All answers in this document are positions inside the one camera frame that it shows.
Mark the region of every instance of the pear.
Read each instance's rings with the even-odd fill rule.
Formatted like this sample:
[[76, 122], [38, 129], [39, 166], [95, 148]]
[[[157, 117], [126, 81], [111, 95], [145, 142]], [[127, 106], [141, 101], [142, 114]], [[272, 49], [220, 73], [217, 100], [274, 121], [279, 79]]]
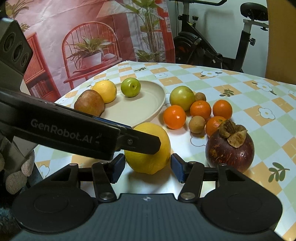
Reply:
[[86, 90], [76, 100], [74, 109], [99, 117], [105, 109], [105, 104], [98, 92], [95, 90]]

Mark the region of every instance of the backdrop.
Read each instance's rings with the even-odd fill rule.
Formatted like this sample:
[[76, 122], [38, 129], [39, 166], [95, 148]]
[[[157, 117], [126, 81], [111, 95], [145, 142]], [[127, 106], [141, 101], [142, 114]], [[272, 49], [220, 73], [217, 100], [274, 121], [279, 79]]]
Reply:
[[55, 101], [124, 60], [175, 61], [165, 0], [9, 0], [33, 49], [32, 95]]

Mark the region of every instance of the adjustment knob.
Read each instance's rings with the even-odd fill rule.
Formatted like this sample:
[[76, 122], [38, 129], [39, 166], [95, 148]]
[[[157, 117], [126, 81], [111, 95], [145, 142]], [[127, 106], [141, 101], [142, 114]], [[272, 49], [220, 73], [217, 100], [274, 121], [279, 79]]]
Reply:
[[249, 42], [250, 42], [250, 44], [251, 44], [252, 46], [254, 46], [255, 43], [256, 43], [256, 39], [251, 38], [251, 39], [249, 40]]

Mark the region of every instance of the orange wall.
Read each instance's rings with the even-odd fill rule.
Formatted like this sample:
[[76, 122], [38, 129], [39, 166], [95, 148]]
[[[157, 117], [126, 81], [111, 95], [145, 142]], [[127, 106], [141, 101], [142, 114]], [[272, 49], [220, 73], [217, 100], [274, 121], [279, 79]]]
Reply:
[[269, 46], [266, 78], [296, 85], [296, 8], [267, 0]]

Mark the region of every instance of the plant illustration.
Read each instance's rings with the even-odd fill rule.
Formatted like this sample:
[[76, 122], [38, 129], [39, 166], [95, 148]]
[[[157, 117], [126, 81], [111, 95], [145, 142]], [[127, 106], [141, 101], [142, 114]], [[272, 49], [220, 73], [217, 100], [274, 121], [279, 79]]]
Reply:
[[273, 162], [272, 163], [276, 168], [270, 167], [268, 170], [272, 172], [272, 174], [268, 178], [268, 182], [272, 182], [274, 179], [276, 182], [283, 181], [286, 176], [286, 171], [290, 171], [290, 169], [284, 168], [280, 163]]
[[230, 89], [227, 89], [227, 90], [224, 90], [223, 94], [220, 95], [220, 96], [222, 96], [222, 97], [224, 97], [224, 96], [230, 97], [231, 95], [234, 95], [234, 92], [232, 90], [230, 90]]
[[[18, 0], [17, 3], [13, 5], [11, 5], [9, 2], [6, 2], [5, 3], [6, 15], [11, 19], [16, 20], [15, 18], [20, 13], [20, 11], [29, 10], [29, 7], [27, 6], [27, 4], [33, 1], [26, 2], [26, 0]], [[20, 24], [20, 28], [23, 32], [25, 32], [29, 27], [30, 26], [26, 23]]]
[[136, 71], [145, 70], [145, 69], [146, 69], [146, 67], [143, 67], [143, 68], [140, 68], [140, 69], [136, 69], [135, 72], [136, 72]]
[[108, 42], [107, 40], [103, 40], [101, 38], [87, 38], [85, 36], [81, 36], [82, 43], [76, 43], [76, 44], [69, 44], [69, 46], [74, 46], [75, 53], [71, 54], [68, 58], [72, 61], [79, 62], [79, 68], [81, 68], [81, 59], [95, 55], [99, 52], [103, 52], [105, 48], [107, 48], [109, 45], [112, 45], [114, 43]]
[[147, 53], [143, 50], [138, 50], [136, 53], [140, 61], [144, 62], [160, 62], [161, 51], [159, 49], [159, 39], [156, 33], [156, 26], [159, 24], [159, 20], [163, 18], [157, 14], [158, 5], [155, 4], [155, 0], [131, 0], [137, 7], [130, 6], [125, 3], [121, 3], [122, 6], [132, 11], [133, 14], [137, 14], [143, 22], [140, 26], [140, 30], [147, 34], [147, 38], [143, 37], [143, 41], [148, 45], [151, 53]]

